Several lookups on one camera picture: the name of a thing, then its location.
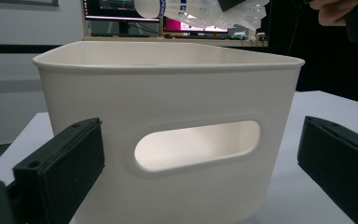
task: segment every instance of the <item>storage bin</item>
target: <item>storage bin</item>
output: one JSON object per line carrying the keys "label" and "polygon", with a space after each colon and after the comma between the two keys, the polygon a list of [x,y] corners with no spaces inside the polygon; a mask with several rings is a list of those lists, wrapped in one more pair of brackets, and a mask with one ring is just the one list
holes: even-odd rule
{"label": "storage bin", "polygon": [[143,42],[75,42],[36,56],[55,134],[82,119],[103,122],[105,168],[76,223],[231,224],[252,216],[303,63]]}

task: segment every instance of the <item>gray wall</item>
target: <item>gray wall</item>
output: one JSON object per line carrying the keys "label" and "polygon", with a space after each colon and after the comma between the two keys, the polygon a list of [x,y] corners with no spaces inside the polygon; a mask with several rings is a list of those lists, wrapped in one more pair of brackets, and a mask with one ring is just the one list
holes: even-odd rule
{"label": "gray wall", "polygon": [[[63,45],[83,38],[79,0],[58,7],[0,3],[0,44]],[[0,144],[11,143],[46,102],[36,54],[0,54]]]}

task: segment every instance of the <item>oval hole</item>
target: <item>oval hole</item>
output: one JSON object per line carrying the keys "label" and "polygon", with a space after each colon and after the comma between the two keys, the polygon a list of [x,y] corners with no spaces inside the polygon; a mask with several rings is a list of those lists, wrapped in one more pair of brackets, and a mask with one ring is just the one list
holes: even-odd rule
{"label": "oval hole", "polygon": [[161,171],[250,152],[259,137],[260,126],[252,120],[151,133],[138,143],[135,159]]}

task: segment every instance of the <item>monitor screen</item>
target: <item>monitor screen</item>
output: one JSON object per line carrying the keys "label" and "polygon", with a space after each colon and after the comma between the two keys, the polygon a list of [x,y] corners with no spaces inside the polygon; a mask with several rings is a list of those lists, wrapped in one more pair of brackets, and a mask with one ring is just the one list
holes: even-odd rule
{"label": "monitor screen", "polygon": [[163,30],[167,33],[205,33],[205,34],[227,34],[228,29],[221,29],[215,26],[205,28],[194,27],[181,21],[176,21],[168,17],[163,18]]}
{"label": "monitor screen", "polygon": [[83,0],[83,9],[86,21],[160,21],[140,16],[133,0]]}

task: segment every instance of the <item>clear plastic bottle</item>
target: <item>clear plastic bottle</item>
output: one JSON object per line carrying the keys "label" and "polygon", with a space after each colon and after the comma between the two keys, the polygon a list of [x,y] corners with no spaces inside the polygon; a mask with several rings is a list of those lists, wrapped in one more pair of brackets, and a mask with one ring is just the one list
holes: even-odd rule
{"label": "clear plastic bottle", "polygon": [[247,0],[223,12],[217,0],[134,0],[145,18],[166,16],[196,27],[232,28],[234,24],[256,30],[267,14],[269,0]]}

